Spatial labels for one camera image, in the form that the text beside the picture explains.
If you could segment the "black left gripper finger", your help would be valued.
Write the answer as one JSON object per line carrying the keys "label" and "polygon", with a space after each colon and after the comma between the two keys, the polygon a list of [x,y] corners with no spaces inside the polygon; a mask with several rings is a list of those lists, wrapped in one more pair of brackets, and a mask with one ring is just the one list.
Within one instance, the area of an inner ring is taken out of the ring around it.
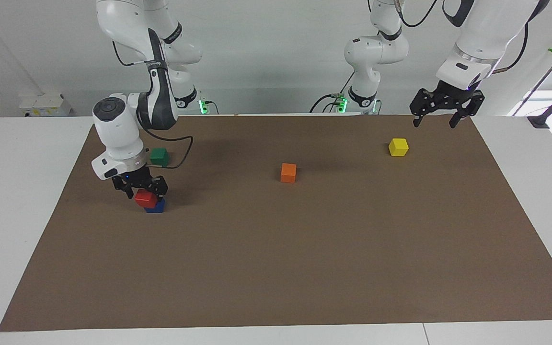
{"label": "black left gripper finger", "polygon": [[419,127],[423,121],[423,118],[427,114],[431,114],[436,110],[437,104],[434,100],[433,92],[427,91],[425,88],[419,89],[416,96],[410,103],[410,112],[414,116],[414,127]]}
{"label": "black left gripper finger", "polygon": [[456,112],[449,121],[449,126],[451,128],[455,128],[461,120],[469,116],[475,116],[478,109],[480,109],[482,103],[484,102],[484,99],[485,96],[482,91],[474,91],[473,94],[471,94],[471,98],[469,99],[467,105],[458,105],[456,107]]}

